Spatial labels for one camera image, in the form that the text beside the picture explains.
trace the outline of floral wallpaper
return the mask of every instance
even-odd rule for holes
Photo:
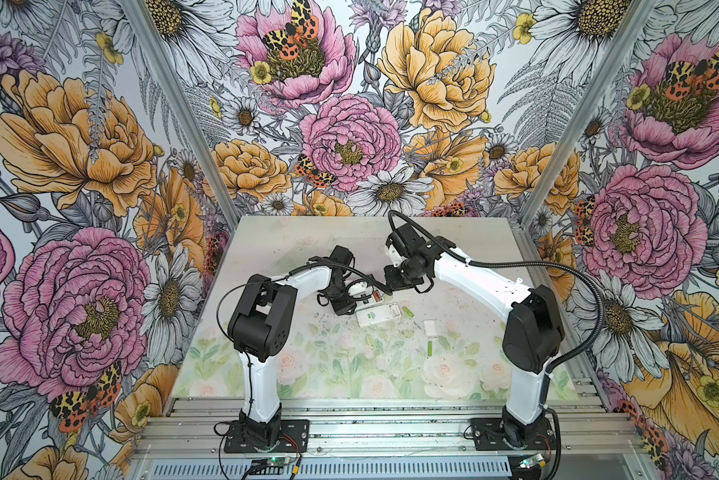
[[[0,0],[0,478],[128,474],[229,239],[114,6]]]
[[[589,356],[661,477],[719,479],[719,0],[662,2],[643,33],[557,179],[570,202],[553,190],[530,231],[604,293]],[[593,296],[549,274],[588,335]]]

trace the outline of moth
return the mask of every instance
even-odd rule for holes
[[[719,51],[698,65],[683,60],[669,63],[664,80],[669,83],[666,96],[672,101],[682,100],[691,91],[699,95],[704,88],[719,90]]]
[[[283,60],[295,60],[300,49],[307,47],[307,40],[315,39],[319,32],[320,21],[312,15],[309,0],[294,0],[290,6],[290,21],[285,24],[285,29],[269,32],[261,41]]]
[[[50,412],[58,417],[63,433],[79,430],[89,416],[96,416],[100,408],[114,405],[115,399],[122,391],[122,364],[115,362],[95,385],[85,391],[67,392],[50,402]]]

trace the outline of yellow peony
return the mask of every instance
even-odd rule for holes
[[[467,48],[476,48],[474,34],[456,31],[452,17],[445,17],[441,11],[432,14],[430,8],[419,14],[419,24],[415,33],[403,23],[393,28],[378,68],[394,82],[386,90],[409,92],[415,109],[410,119],[413,126],[458,132],[469,125],[469,117],[479,117],[485,111],[495,64],[489,63],[489,54],[485,53],[460,72],[431,82]]]
[[[499,170],[495,175],[495,193],[516,198],[523,192],[532,191],[551,159],[551,153],[556,145],[556,142],[552,142],[543,148],[531,147],[520,150],[517,155],[512,155],[508,159],[511,168]],[[546,205],[556,215],[564,214],[572,206],[573,199],[578,196],[579,168],[581,168],[581,155],[573,152],[546,196]]]
[[[623,388],[661,427],[685,438],[708,430],[706,450],[719,455],[719,302],[705,292],[677,291],[667,297],[667,307],[671,340],[661,340],[657,332],[654,340],[669,369],[660,379],[643,370],[644,380]]]
[[[18,81],[2,77],[2,88],[23,110],[23,116],[0,115],[0,154],[20,192],[64,193],[61,209],[74,204],[83,189],[93,190],[112,202],[116,216],[125,216],[138,197],[157,186],[154,147],[124,99],[107,93],[109,109],[94,162],[88,147],[93,92],[82,80],[67,78],[62,86],[50,75],[22,70]]]
[[[262,145],[231,140],[216,145],[211,155],[232,198],[242,193],[263,200],[269,194],[290,188],[288,164]],[[202,186],[205,193],[213,197],[207,180]]]
[[[304,195],[304,204],[293,206],[293,216],[353,216],[352,210],[338,197],[315,191]]]
[[[426,192],[426,209],[447,205],[463,194],[466,182],[470,185],[479,179],[479,164],[485,153],[487,138],[468,135],[451,135],[435,128],[425,134],[417,134],[405,147],[405,152],[428,162],[420,178],[431,177],[434,189]]]
[[[547,236],[541,238],[538,245],[538,254],[541,256],[541,260],[545,262],[554,262],[555,264],[563,264],[575,268],[573,239],[570,236],[562,236],[562,234],[553,236],[551,232],[549,232]],[[547,270],[559,298],[562,301],[567,300],[573,291],[575,277],[573,274],[556,268],[549,268]]]

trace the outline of white daisy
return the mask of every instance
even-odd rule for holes
[[[202,286],[200,271],[194,264],[186,268],[188,263],[189,249],[182,245],[171,265],[165,254],[157,255],[157,283],[144,290],[141,334],[148,333],[146,357],[151,365],[178,364],[188,348]]]
[[[542,75],[560,68],[573,86],[585,84],[621,24],[631,0],[541,0],[530,35],[542,40],[530,63],[545,62]]]
[[[255,12],[258,7],[264,17],[268,17],[272,6],[279,13],[285,13],[285,0],[237,0],[237,10],[240,14]]]
[[[261,126],[255,98],[235,98],[224,105],[224,124],[239,135],[250,134]]]
[[[548,206],[542,204],[533,215],[533,221],[530,223],[530,235],[533,235],[533,238],[547,236],[551,232],[552,224],[554,224],[554,214]]]
[[[581,134],[581,143],[594,145],[604,133],[607,124],[610,123],[611,114],[605,107],[598,107],[595,116],[589,120]]]
[[[604,272],[600,273],[599,280],[604,293],[606,324],[591,348],[597,358],[597,366],[605,369],[616,381],[631,382],[635,376],[644,380],[642,370],[634,364],[633,356],[636,354],[642,367],[660,379],[661,369],[669,368],[669,361],[647,338],[645,331],[660,330],[663,327],[661,318],[652,311],[633,305],[637,297],[632,285],[624,285],[621,279],[611,278]],[[595,297],[580,282],[576,281],[565,309],[577,318],[576,328],[583,336],[595,328]]]
[[[266,215],[288,216],[293,213],[293,201],[283,194],[269,195],[260,206]]]
[[[499,163],[508,160],[519,150],[519,143],[509,134],[493,134],[489,136],[488,144],[485,146],[485,153],[490,160],[489,163]]]
[[[393,177],[386,170],[370,175],[367,180],[357,182],[359,190],[346,197],[346,205],[355,215],[386,215],[389,210],[398,210],[405,215],[419,214],[426,208],[431,191],[431,177],[411,179],[412,165],[398,171]]]
[[[677,24],[677,33],[692,32],[693,43],[707,35],[707,45],[719,43],[719,0],[680,0],[675,9],[678,14],[685,14]]]
[[[104,32],[114,40],[118,52],[133,53],[139,75],[145,61],[138,40],[125,18],[123,2],[92,0],[94,12],[102,18]],[[229,63],[224,53],[234,43],[234,4],[226,0],[145,0],[178,76],[189,85],[221,79],[218,63]]]
[[[56,11],[47,0],[0,0],[0,22],[21,33],[45,33],[53,27]]]

